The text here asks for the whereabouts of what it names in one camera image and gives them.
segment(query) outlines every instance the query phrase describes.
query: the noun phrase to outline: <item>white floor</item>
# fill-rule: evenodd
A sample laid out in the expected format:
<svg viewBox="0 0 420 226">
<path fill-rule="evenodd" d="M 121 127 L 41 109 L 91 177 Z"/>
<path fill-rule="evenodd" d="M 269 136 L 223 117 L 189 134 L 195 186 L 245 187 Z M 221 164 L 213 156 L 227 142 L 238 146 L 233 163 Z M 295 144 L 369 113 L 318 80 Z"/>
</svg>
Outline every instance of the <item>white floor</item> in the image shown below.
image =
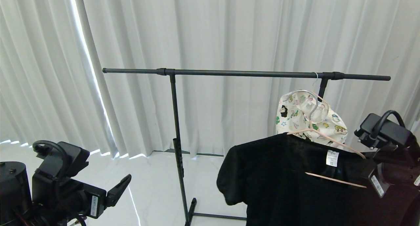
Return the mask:
<svg viewBox="0 0 420 226">
<path fill-rule="evenodd" d="M 32 148 L 20 144 L 0 145 L 0 161 L 19 161 L 27 166 L 29 179 L 41 164 Z M 88 226 L 181 226 L 185 224 L 174 154 L 154 152 L 150 157 L 132 160 L 92 154 L 89 166 L 75 179 L 111 189 L 128 173 L 132 174 L 129 189 L 117 206 L 108 208 L 99 219 L 87 220 Z M 216 187 L 222 157 L 183 156 L 188 207 L 193 197 L 198 203 L 195 212 L 246 217 L 246 205 L 228 206 Z M 243 220 L 194 216 L 192 226 L 244 226 Z"/>
</svg>

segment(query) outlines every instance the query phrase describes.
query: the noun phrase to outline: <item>colorful cartoon pattern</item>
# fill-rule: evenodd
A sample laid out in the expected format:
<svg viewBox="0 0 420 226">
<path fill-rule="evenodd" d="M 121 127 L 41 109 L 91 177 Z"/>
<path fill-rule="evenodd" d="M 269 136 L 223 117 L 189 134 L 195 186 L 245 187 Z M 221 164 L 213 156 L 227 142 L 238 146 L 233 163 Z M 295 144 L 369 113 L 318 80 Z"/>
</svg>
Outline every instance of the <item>colorful cartoon pattern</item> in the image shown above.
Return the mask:
<svg viewBox="0 0 420 226">
<path fill-rule="evenodd" d="M 308 128 L 309 117 L 305 113 L 309 114 L 315 104 L 316 100 L 304 91 L 283 95 L 280 98 L 277 110 L 276 133 Z M 322 102 L 319 103 L 316 111 L 312 114 L 312 128 L 341 143 L 345 142 L 348 134 L 347 127 L 342 122 L 341 117 Z M 302 139 L 343 149 L 340 145 L 315 132 L 296 133 L 295 135 Z"/>
</svg>

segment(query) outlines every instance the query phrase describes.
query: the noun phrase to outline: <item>shirt label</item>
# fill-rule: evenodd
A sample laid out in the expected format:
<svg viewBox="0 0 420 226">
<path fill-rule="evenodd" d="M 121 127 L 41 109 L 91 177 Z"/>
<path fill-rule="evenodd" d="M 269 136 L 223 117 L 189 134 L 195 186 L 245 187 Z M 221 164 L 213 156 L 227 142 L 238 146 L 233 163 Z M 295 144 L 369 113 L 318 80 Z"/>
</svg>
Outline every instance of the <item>shirt label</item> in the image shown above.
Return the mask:
<svg viewBox="0 0 420 226">
<path fill-rule="evenodd" d="M 416 186 L 420 185 L 420 175 L 417 177 L 416 181 L 414 181 L 414 185 Z"/>
<path fill-rule="evenodd" d="M 92 215 L 93 217 L 96 217 L 97 209 L 98 209 L 98 197 L 92 196 L 92 203 L 90 205 L 90 215 Z"/>
<path fill-rule="evenodd" d="M 332 151 L 332 150 L 328 150 L 327 153 L 327 160 L 326 160 L 326 164 L 328 166 L 334 166 L 337 167 L 337 162 L 339 160 L 339 154 L 338 152 Z"/>
<path fill-rule="evenodd" d="M 372 180 L 372 183 L 373 183 L 373 185 L 375 186 L 376 191 L 378 192 L 378 194 L 379 194 L 381 197 L 382 197 L 382 196 L 384 196 L 384 190 L 382 189 L 381 184 L 379 184 L 379 181 L 378 181 L 378 179 L 376 178 L 376 176 L 375 176 L 375 175 L 373 175 L 370 179 Z"/>
</svg>

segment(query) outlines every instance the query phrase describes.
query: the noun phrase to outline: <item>clothes rack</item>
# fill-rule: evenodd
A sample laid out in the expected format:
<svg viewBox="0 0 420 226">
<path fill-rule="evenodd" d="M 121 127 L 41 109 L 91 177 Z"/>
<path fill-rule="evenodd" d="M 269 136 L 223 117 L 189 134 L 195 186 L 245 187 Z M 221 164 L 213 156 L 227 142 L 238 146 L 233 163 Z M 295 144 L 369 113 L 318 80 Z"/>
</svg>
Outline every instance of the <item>clothes rack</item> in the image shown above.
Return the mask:
<svg viewBox="0 0 420 226">
<path fill-rule="evenodd" d="M 227 219 L 246 220 L 245 217 L 236 217 L 229 215 L 215 215 L 196 213 L 195 206 L 197 199 L 193 198 L 190 208 L 187 207 L 185 186 L 184 186 L 184 169 L 182 163 L 182 148 L 179 132 L 179 118 L 178 118 L 178 102 L 177 102 L 177 88 L 175 83 L 175 75 L 201 75 L 201 76 L 237 76 L 237 77 L 269 77 L 269 78 L 321 78 L 321 85 L 318 95 L 324 96 L 325 88 L 329 80 L 339 79 L 361 79 L 361 80 L 379 80 L 389 81 L 390 76 L 379 75 L 360 75 L 360 74 L 345 74 L 341 72 L 262 72 L 262 71 L 227 71 L 227 70 L 183 70 L 183 69 L 111 69 L 103 68 L 103 73 L 137 73 L 137 74 L 158 74 L 162 76 L 169 76 L 172 90 L 172 104 L 174 106 L 175 118 L 175 132 L 177 137 L 173 139 L 175 159 L 177 162 L 178 178 L 181 190 L 183 211 L 185 216 L 185 226 L 191 226 L 193 216 L 217 217 Z"/>
</svg>

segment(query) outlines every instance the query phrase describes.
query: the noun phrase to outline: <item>black camera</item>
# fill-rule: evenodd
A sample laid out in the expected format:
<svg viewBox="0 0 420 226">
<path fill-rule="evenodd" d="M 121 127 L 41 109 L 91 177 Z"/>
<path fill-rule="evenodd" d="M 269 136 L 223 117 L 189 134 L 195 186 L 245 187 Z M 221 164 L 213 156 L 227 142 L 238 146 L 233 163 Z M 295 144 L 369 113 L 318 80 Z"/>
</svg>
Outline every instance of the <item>black camera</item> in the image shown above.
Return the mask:
<svg viewBox="0 0 420 226">
<path fill-rule="evenodd" d="M 36 141 L 33 150 L 44 161 L 32 177 L 32 197 L 25 164 L 0 163 L 0 226 L 65 226 L 74 218 L 85 226 L 86 217 L 115 206 L 131 181 L 129 174 L 107 193 L 71 179 L 88 166 L 89 151 L 63 141 Z"/>
</svg>

